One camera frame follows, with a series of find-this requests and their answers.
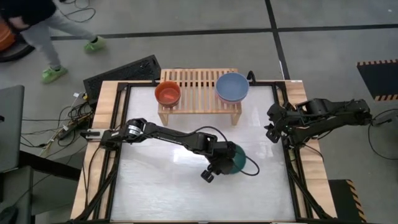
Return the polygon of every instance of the black floor stripe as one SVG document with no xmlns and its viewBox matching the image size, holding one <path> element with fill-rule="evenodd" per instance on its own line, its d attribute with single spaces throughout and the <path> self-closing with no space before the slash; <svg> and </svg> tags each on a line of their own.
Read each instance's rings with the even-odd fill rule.
<svg viewBox="0 0 398 224">
<path fill-rule="evenodd" d="M 282 73 L 283 73 L 285 80 L 290 80 L 290 75 L 289 75 L 289 71 L 287 69 L 287 64 L 286 64 L 286 59 L 285 59 L 285 53 L 282 48 L 282 43 L 280 42 L 280 37 L 279 37 L 279 33 L 277 30 L 277 26 L 276 26 L 274 11 L 272 10 L 272 6 L 271 6 L 271 0 L 265 0 L 265 2 L 266 2 L 266 6 L 267 6 L 269 22 L 271 23 L 272 34 L 274 35 L 276 51 L 278 53 L 278 58 L 279 58 L 281 66 L 282 66 Z"/>
<path fill-rule="evenodd" d="M 323 26 L 323 27 L 282 27 L 282 28 L 247 28 L 247 29 L 217 29 L 217 30 L 189 30 L 169 32 L 141 32 L 123 34 L 100 34 L 107 39 L 134 38 L 134 37 L 172 37 L 185 35 L 212 35 L 212 34 L 257 34 L 263 32 L 310 32 L 332 30 L 369 30 L 369 29 L 394 29 L 398 24 L 358 25 L 358 26 Z M 80 40 L 74 36 L 54 36 L 52 40 Z"/>
<path fill-rule="evenodd" d="M 212 35 L 212 34 L 257 34 L 262 32 L 271 32 L 271 28 L 247 28 L 247 29 L 218 29 L 218 30 L 190 30 L 190 31 L 170 31 L 170 32 L 143 32 L 127 34 L 99 34 L 107 39 L 132 38 L 132 37 L 171 37 L 185 35 Z M 80 40 L 74 36 L 55 36 L 52 40 Z"/>
<path fill-rule="evenodd" d="M 278 32 L 305 32 L 305 31 L 331 31 L 331 30 L 368 30 L 368 29 L 393 29 L 398 24 L 380 25 L 355 25 L 355 26 L 323 26 L 323 27 L 284 27 L 278 28 Z"/>
</svg>

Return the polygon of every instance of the orange bowl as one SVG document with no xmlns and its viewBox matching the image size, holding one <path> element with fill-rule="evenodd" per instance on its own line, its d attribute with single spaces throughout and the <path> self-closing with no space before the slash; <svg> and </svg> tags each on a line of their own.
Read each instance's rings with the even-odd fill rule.
<svg viewBox="0 0 398 224">
<path fill-rule="evenodd" d="M 0 22 L 0 51 L 6 50 L 15 42 L 15 36 L 8 26 Z"/>
<path fill-rule="evenodd" d="M 162 82 L 155 89 L 156 100 L 164 107 L 173 107 L 181 98 L 181 89 L 175 82 Z"/>
</svg>

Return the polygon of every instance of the yellow black hazard tape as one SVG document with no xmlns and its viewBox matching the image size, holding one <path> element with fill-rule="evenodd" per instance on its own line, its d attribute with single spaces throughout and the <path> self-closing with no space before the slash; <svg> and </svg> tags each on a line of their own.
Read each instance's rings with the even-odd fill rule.
<svg viewBox="0 0 398 224">
<path fill-rule="evenodd" d="M 368 61 L 368 62 L 358 62 L 356 64 L 357 67 L 363 65 L 380 65 L 380 64 L 397 64 L 398 59 L 395 60 L 377 60 L 377 61 Z M 375 101 L 389 101 L 389 100 L 398 100 L 398 94 L 392 95 L 379 95 L 376 93 L 376 96 L 371 93 Z"/>
<path fill-rule="evenodd" d="M 365 216 L 365 213 L 363 211 L 361 202 L 359 201 L 358 193 L 355 190 L 354 182 L 352 180 L 346 180 L 346 181 L 347 181 L 347 184 L 349 185 L 349 189 L 351 190 L 351 193 L 353 194 L 353 198 L 354 198 L 354 201 L 355 201 L 355 204 L 356 204 L 356 208 L 358 209 L 359 217 L 361 218 L 363 223 L 366 223 L 366 216 Z"/>
</svg>

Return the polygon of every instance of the robotic arm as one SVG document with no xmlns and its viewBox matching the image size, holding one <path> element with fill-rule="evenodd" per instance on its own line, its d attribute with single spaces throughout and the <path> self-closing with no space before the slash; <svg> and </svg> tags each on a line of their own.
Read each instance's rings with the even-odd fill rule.
<svg viewBox="0 0 398 224">
<path fill-rule="evenodd" d="M 372 120 L 364 100 L 330 102 L 313 99 L 296 105 L 289 102 L 283 107 L 272 105 L 267 115 L 274 124 L 265 126 L 267 137 L 274 143 L 285 136 L 290 147 L 301 146 L 314 136 L 344 125 L 367 125 Z"/>
<path fill-rule="evenodd" d="M 235 143 L 219 142 L 217 136 L 213 134 L 197 131 L 183 133 L 161 127 L 147 122 L 144 118 L 131 119 L 120 130 L 105 131 L 101 138 L 101 145 L 115 149 L 120 142 L 137 143 L 149 138 L 179 144 L 195 154 L 205 156 L 210 165 L 202 172 L 201 177 L 209 183 L 214 179 L 211 173 L 229 174 L 234 167 Z"/>
</svg>

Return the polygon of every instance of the concrete floor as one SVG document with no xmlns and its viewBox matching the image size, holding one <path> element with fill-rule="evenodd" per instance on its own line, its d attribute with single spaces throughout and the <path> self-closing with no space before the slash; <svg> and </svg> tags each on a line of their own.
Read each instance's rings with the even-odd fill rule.
<svg viewBox="0 0 398 224">
<path fill-rule="evenodd" d="M 391 24 L 398 20 L 395 0 L 272 0 L 271 3 L 278 27 Z M 78 0 L 79 6 L 85 4 Z M 114 0 L 91 1 L 91 6 L 96 9 L 96 15 L 82 26 L 98 34 L 271 28 L 262 0 Z M 75 10 L 72 5 L 60 5 L 60 9 L 65 13 Z M 90 14 L 90 11 L 82 12 L 73 18 L 84 19 Z M 65 35 L 57 31 L 53 34 Z M 356 62 L 397 58 L 398 29 L 281 32 L 279 35 L 290 77 L 304 81 L 309 98 L 335 101 L 363 98 L 373 114 L 398 108 L 397 102 L 374 102 L 356 69 Z M 242 73 L 253 70 L 261 79 L 283 78 L 270 32 L 108 39 L 107 50 L 90 56 L 82 51 L 84 43 L 82 40 L 54 41 L 70 73 L 51 85 L 40 83 L 45 61 L 38 52 L 17 62 L 0 64 L 0 88 L 25 86 L 25 118 L 56 119 L 60 110 L 73 102 L 72 94 L 84 91 L 83 79 L 151 54 L 156 55 L 162 68 L 236 67 Z M 55 125 L 24 122 L 23 131 Z M 389 157 L 398 157 L 394 128 L 388 124 L 372 130 L 374 147 Z M 369 222 L 396 223 L 398 163 L 377 157 L 369 147 L 366 134 L 365 127 L 343 127 L 320 141 L 328 178 L 354 181 Z M 49 137 L 29 139 L 40 144 Z M 78 141 L 53 158 L 73 154 L 83 145 L 83 140 Z M 27 148 L 22 150 L 39 153 Z M 79 159 L 81 156 L 76 156 L 77 165 Z M 64 190 L 68 193 L 59 194 L 60 200 L 51 203 L 54 207 L 66 206 L 41 215 L 39 223 L 68 218 L 71 205 L 67 204 L 73 201 L 76 183 L 53 178 L 44 186 L 61 181 L 65 181 Z"/>
</svg>

